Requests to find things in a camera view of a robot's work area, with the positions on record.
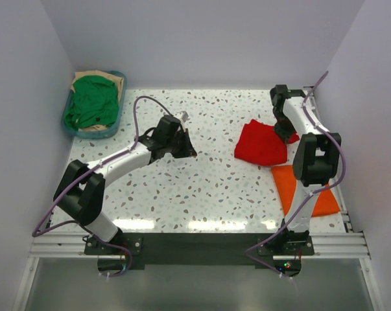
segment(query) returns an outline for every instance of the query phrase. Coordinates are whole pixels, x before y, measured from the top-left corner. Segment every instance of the green cloth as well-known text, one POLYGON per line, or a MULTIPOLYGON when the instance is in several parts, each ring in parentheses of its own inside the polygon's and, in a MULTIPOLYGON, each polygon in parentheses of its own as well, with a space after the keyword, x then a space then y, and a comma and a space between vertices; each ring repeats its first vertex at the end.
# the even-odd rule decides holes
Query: green cloth
POLYGON ((102 76, 83 76, 74 82, 75 93, 64 115, 73 129, 101 124, 111 126, 119 112, 118 90, 114 82, 102 76))

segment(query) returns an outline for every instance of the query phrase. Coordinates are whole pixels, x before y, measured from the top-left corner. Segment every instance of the cable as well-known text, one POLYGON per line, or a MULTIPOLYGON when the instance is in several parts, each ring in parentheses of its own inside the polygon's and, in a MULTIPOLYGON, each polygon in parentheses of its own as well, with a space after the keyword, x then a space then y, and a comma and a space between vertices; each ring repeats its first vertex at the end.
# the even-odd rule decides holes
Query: cable
MULTIPOLYGON (((59 196, 57 196, 57 198, 55 199, 55 201, 53 201, 53 204, 51 205, 51 207, 49 208, 49 210, 45 213, 44 217, 38 222, 37 226, 35 227, 35 229, 33 230, 32 232, 32 237, 36 238, 37 236, 40 236, 40 235, 43 235, 44 233, 47 233, 47 232, 50 232, 58 227, 61 227, 63 225, 67 225, 67 224, 78 224, 75 220, 68 220, 68 221, 65 221, 65 222, 61 222, 59 224, 56 224, 56 225, 53 225, 47 229, 44 229, 42 231, 40 231, 40 227, 42 226, 42 224, 44 223, 44 221, 46 221, 46 219, 51 215, 51 213, 53 212, 54 208, 60 203, 61 199, 75 186, 77 186, 85 177, 89 176, 91 173, 93 173, 94 171, 96 171, 98 168, 100 168, 101 166, 109 163, 110 161, 113 161, 114 159, 117 159, 118 157, 121 157, 121 156, 124 156, 125 154, 131 152, 136 146, 137 146, 137 143, 139 142, 139 126, 137 124, 137 111, 136 111, 136 108, 137 108, 137 103, 141 100, 141 99, 149 99, 149 100, 152 100, 154 101, 155 103, 157 103, 159 106, 161 106, 165 111, 166 113, 168 113, 169 115, 172 115, 170 113, 170 111, 163 105, 161 104, 161 102, 159 102, 158 100, 156 100, 155 98, 152 98, 150 96, 146 96, 146 95, 142 95, 142 96, 139 96, 135 99, 135 102, 134 102, 134 105, 133 105, 133 119, 134 119, 134 122, 135 122, 135 131, 136 131, 136 136, 135 136, 135 141, 132 145, 132 147, 130 147, 130 149, 126 149, 118 154, 115 154, 107 159, 105 159, 104 161, 102 161, 101 164, 98 164, 98 165, 95 165, 94 167, 92 167, 91 169, 89 169, 87 172, 85 172, 83 175, 81 175, 80 177, 78 177, 77 179, 75 179, 72 183, 70 183, 61 193, 59 196)), ((93 235, 93 233, 89 230, 87 230, 85 227, 82 227, 83 230, 87 231, 88 233, 90 233, 91 235, 93 235)), ((117 246, 117 245, 114 245, 114 244, 110 244, 110 243, 107 243, 103 240, 101 240, 98 236, 94 236, 94 238, 96 240, 98 240, 101 244, 104 244, 108 247, 111 247, 111 248, 117 248, 117 249, 120 249, 122 251, 124 251, 125 253, 127 253, 130 257, 130 260, 129 260, 129 264, 128 266, 123 269, 121 272, 119 273, 115 273, 113 274, 112 276, 120 276, 122 275, 124 272, 126 272, 129 268, 130 268, 130 265, 132 264, 132 254, 131 252, 129 252, 128 249, 122 247, 122 246, 117 246)))
POLYGON ((283 225, 280 227, 279 230, 277 230, 273 235, 270 235, 267 239, 265 239, 264 241, 248 248, 245 253, 246 253, 246 256, 264 266, 266 266, 267 268, 277 272, 280 274, 280 276, 284 276, 284 277, 289 277, 288 275, 284 274, 284 273, 281 273, 280 271, 278 271, 277 269, 275 269, 275 267, 267 264, 266 262, 248 254, 249 251, 252 251, 253 249, 256 249, 256 248, 259 248, 261 246, 264 246, 264 244, 270 242, 271 240, 273 240, 274 238, 276 238, 279 234, 281 234, 286 228, 287 226, 294 220, 294 218, 299 214, 299 212, 301 211, 301 209, 303 208, 303 206, 305 206, 305 204, 311 199, 311 197, 314 195, 314 194, 318 194, 322 191, 326 191, 326 190, 329 190, 333 187, 336 187, 343 179, 344 179, 344 176, 345 176, 345 171, 346 171, 346 161, 345 161, 345 156, 344 156, 344 153, 341 149, 341 147, 339 146, 339 144, 337 143, 337 141, 331 136, 331 134, 327 133, 324 129, 322 129, 319 125, 316 124, 316 122, 312 119, 311 115, 309 114, 309 112, 307 111, 306 109, 306 106, 305 106, 305 103, 306 103, 306 100, 309 98, 309 96, 311 96, 312 93, 314 93, 315 89, 319 86, 319 84, 321 84, 321 82, 325 79, 325 77, 327 76, 328 74, 328 71, 326 71, 320 78, 319 80, 317 81, 317 83, 312 87, 312 90, 310 90, 308 92, 308 94, 306 94, 305 98, 303 99, 303 102, 302 102, 302 109, 303 109, 303 112, 305 113, 306 117, 309 119, 309 122, 317 129, 319 130, 321 133, 323 133, 334 145, 335 147, 338 149, 339 151, 339 154, 340 154, 340 158, 342 160, 342 172, 341 172, 341 175, 340 177, 338 178, 338 180, 336 182, 334 182, 332 185, 329 185, 329 186, 326 186, 326 187, 322 187, 322 188, 319 188, 315 191, 313 191, 312 193, 310 193, 304 200, 303 202, 299 205, 298 209, 296 210, 296 212, 294 212, 294 214, 292 215, 292 217, 283 225))

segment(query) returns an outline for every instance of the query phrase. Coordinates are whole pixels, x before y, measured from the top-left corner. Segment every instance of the orange towel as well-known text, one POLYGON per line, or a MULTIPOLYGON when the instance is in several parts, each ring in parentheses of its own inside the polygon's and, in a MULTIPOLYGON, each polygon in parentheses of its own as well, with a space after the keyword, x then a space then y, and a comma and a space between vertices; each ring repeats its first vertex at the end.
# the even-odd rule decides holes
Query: orange towel
MULTIPOLYGON (((273 178, 278 188, 281 206, 285 215, 292 205, 294 191, 296 190, 296 178, 293 175, 292 165, 272 167, 273 178)), ((326 216, 340 211, 338 203, 330 190, 319 195, 313 210, 312 217, 326 216)))

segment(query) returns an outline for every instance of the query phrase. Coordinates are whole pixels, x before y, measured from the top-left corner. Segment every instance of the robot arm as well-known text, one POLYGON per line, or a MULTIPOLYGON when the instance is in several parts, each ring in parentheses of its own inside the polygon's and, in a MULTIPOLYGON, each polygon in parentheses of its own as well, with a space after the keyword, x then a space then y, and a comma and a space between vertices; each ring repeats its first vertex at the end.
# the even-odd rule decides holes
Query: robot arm
MULTIPOLYGON (((292 206, 286 215, 290 220, 303 200, 314 190, 328 184, 337 174, 339 151, 326 135, 313 126, 302 108, 305 93, 298 89, 288 89, 286 85, 277 85, 270 91, 273 113, 277 119, 275 132, 287 142, 295 132, 301 137, 293 160, 293 173, 296 178, 296 191, 292 206)), ((318 119, 309 111, 311 118, 318 119)), ((318 123, 318 127, 329 130, 318 123)), ((340 135, 331 133, 338 144, 340 135)), ((309 224, 319 193, 314 194, 295 219, 287 226, 289 231, 309 234, 309 224)))
POLYGON ((185 129, 187 119, 186 112, 175 117, 165 115, 156 128, 153 128, 152 135, 149 134, 152 130, 150 129, 139 136, 136 145, 131 144, 97 161, 71 162, 57 188, 54 200, 85 171, 100 165, 101 167, 80 182, 84 186, 73 187, 58 206, 105 242, 111 242, 121 236, 121 230, 102 212, 105 188, 123 175, 163 158, 166 153, 171 153, 175 158, 195 157, 196 152, 189 140, 188 130, 185 129))

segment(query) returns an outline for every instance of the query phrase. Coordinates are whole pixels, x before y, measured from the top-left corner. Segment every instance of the speckled white surface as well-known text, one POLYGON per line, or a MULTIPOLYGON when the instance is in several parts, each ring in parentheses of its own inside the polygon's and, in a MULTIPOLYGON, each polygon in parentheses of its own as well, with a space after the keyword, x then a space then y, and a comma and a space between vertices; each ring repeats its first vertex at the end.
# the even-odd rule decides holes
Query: speckled white surface
MULTIPOLYGON (((186 110, 196 159, 170 155, 118 179, 105 192, 103 211, 127 231, 274 232, 283 218, 269 168, 235 159, 243 125, 251 119, 273 125, 268 91, 127 90, 120 129, 111 138, 75 138, 69 160, 99 159, 131 143, 135 133, 132 103, 140 95, 155 97, 172 112, 186 110)), ((139 129, 156 126, 162 109, 149 100, 137 109, 139 129)), ((292 163, 298 143, 290 145, 292 163)), ((70 219, 56 209, 52 223, 70 219)), ((57 231, 81 231, 75 225, 57 231)), ((311 232, 345 232, 340 213, 312 218, 311 232)))

